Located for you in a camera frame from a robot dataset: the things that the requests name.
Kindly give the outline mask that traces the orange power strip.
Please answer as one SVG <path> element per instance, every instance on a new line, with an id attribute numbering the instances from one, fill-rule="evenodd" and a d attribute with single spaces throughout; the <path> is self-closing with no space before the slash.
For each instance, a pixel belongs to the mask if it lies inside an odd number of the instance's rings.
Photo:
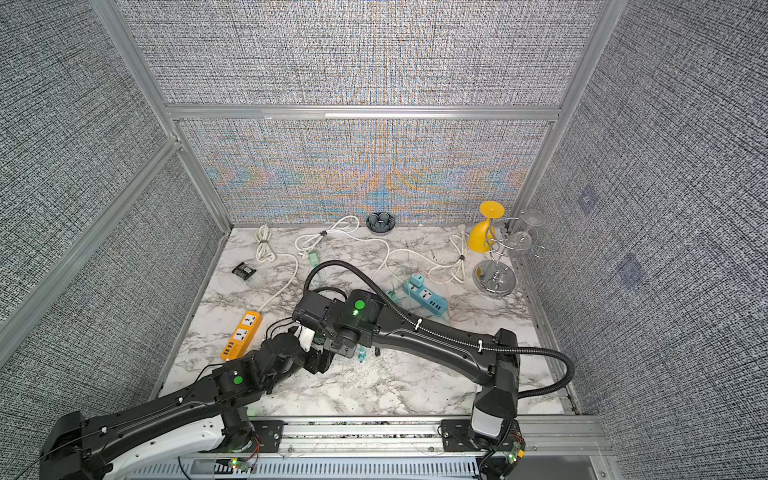
<path id="1" fill-rule="evenodd" d="M 247 352 L 261 323 L 262 316 L 259 312 L 247 311 L 222 350 L 220 359 L 227 362 L 241 358 Z"/>

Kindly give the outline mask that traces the green usb wall adapter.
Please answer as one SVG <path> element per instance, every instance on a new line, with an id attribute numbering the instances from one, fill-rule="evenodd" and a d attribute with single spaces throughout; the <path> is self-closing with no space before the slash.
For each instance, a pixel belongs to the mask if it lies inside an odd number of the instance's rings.
<path id="1" fill-rule="evenodd" d="M 320 264 L 319 255 L 316 251 L 310 251 L 308 253 L 308 259 L 312 268 L 315 268 Z"/>

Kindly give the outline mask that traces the teal power strip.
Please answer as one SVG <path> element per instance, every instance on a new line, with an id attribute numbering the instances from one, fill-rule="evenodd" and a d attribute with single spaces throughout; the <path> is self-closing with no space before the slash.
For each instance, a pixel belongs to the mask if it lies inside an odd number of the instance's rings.
<path id="1" fill-rule="evenodd" d="M 421 307 L 427 309 L 433 315 L 442 316 L 448 311 L 448 302 L 430 289 L 425 283 L 425 279 L 424 286 L 419 290 L 411 290 L 409 288 L 409 279 L 403 285 L 403 291 L 409 298 L 415 300 Z"/>

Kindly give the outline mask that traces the teal usb wall adapter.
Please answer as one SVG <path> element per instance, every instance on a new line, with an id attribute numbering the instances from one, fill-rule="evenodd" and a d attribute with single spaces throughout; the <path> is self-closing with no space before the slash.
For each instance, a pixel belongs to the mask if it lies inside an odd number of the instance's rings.
<path id="1" fill-rule="evenodd" d="M 424 286 L 424 277 L 421 274 L 412 274 L 408 283 L 411 290 L 419 290 Z"/>

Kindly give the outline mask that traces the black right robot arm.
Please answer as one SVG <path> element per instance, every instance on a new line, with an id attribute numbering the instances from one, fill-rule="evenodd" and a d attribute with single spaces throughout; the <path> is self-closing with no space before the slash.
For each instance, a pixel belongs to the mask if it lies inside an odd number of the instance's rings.
<path id="1" fill-rule="evenodd" d="M 314 277 L 330 267 L 353 273 L 368 288 L 351 291 L 344 301 L 312 289 Z M 509 330 L 478 334 L 409 312 L 360 269 L 341 260 L 322 262 L 310 271 L 293 319 L 322 339 L 321 345 L 310 348 L 305 363 L 312 373 L 326 372 L 337 355 L 353 357 L 362 345 L 405 352 L 465 376 L 480 387 L 471 413 L 471 435 L 487 441 L 502 442 L 512 432 L 519 400 L 554 393 L 566 387 L 575 374 L 575 364 L 568 356 L 547 348 L 521 347 Z M 565 366 L 565 373 L 549 386 L 521 391 L 523 355 L 553 358 Z"/>

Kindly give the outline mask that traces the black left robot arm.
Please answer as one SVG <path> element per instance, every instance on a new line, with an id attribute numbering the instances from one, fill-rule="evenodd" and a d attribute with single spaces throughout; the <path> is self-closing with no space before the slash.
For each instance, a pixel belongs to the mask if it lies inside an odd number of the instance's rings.
<path id="1" fill-rule="evenodd" d="M 105 479 L 168 456 L 255 452 L 249 404 L 305 369 L 326 372 L 332 352 L 304 350 L 281 333 L 260 349 L 227 361 L 191 385 L 118 413 L 60 417 L 40 452 L 42 479 Z"/>

